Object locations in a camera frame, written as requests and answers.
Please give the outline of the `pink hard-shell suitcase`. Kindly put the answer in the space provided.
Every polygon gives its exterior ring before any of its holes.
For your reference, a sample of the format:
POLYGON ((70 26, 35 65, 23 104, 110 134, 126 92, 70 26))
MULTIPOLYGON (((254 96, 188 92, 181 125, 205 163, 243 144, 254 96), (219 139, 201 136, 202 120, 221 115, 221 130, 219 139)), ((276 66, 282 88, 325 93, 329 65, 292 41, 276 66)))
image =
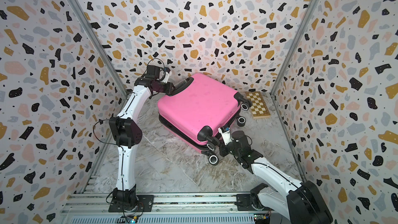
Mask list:
POLYGON ((229 130, 234 121, 244 126, 246 119, 240 111, 251 107, 251 100, 244 95, 201 73, 181 81, 158 101, 161 123, 206 155, 213 166, 219 163, 216 149, 228 143, 220 130, 229 130))

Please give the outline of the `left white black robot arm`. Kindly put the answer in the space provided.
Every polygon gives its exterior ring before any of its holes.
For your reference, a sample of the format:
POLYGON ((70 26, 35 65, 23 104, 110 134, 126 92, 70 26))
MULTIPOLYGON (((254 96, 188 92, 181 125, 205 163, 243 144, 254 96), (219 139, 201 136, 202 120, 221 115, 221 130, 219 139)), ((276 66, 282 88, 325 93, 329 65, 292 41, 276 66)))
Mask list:
POLYGON ((139 77, 126 105, 116 117, 107 119, 114 145, 118 147, 118 179, 112 191, 112 199, 108 211, 132 215, 134 212, 151 211, 150 202, 153 196, 139 198, 136 195, 135 159, 138 145, 143 132, 137 125, 139 114, 154 93, 166 93, 171 90, 169 82, 171 72, 157 75, 146 74, 139 77))

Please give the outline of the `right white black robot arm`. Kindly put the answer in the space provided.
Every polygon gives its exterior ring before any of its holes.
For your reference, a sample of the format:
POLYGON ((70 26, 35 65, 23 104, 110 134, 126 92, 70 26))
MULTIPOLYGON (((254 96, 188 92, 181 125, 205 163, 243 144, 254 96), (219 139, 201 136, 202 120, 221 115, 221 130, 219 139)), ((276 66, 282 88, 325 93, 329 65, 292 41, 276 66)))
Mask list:
POLYGON ((251 138, 243 131, 222 133, 222 139, 211 138, 209 144, 220 148, 220 155, 232 155, 244 169, 265 180, 251 190, 251 205, 268 207, 292 224, 330 224, 333 217, 317 186, 297 180, 269 162, 250 146, 251 138))

